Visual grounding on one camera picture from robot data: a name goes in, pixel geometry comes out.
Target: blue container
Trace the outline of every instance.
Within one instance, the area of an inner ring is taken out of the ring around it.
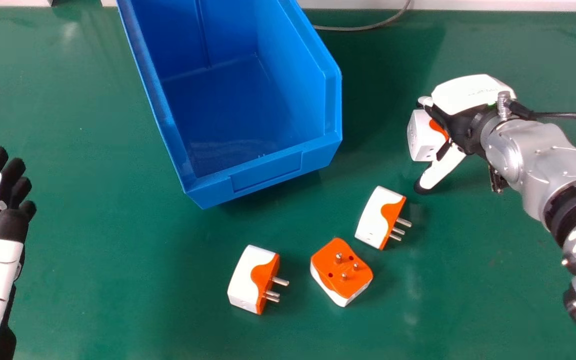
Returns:
[[[201,208],[326,167],[341,72],[296,0],[119,0],[183,191]]]

